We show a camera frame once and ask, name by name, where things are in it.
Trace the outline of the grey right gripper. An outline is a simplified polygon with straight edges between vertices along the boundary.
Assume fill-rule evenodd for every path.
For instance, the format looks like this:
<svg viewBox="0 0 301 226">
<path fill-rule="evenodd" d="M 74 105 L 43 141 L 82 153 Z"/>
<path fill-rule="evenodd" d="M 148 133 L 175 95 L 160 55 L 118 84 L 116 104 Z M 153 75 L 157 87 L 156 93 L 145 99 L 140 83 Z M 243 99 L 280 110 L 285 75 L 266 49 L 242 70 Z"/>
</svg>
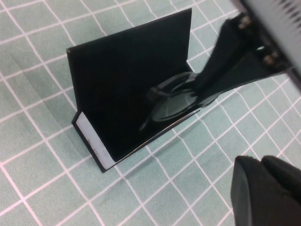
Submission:
<svg viewBox="0 0 301 226">
<path fill-rule="evenodd" d="M 211 55 L 197 76 L 197 100 L 210 105 L 219 95 L 287 71 L 301 87 L 301 2 L 299 0 L 234 0 L 241 12 L 260 23 L 290 64 L 268 47 L 254 47 L 239 26 L 245 14 L 226 19 Z"/>
</svg>

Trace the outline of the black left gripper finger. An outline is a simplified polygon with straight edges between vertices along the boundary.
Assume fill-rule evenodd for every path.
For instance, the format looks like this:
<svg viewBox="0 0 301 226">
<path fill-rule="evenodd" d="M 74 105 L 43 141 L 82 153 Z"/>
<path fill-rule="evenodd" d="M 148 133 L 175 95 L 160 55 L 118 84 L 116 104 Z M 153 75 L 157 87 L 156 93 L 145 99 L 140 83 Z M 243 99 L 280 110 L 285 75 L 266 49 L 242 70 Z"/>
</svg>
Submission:
<svg viewBox="0 0 301 226">
<path fill-rule="evenodd" d="M 275 156 L 236 157 L 230 197 L 237 226 L 301 224 L 301 171 Z"/>
</svg>

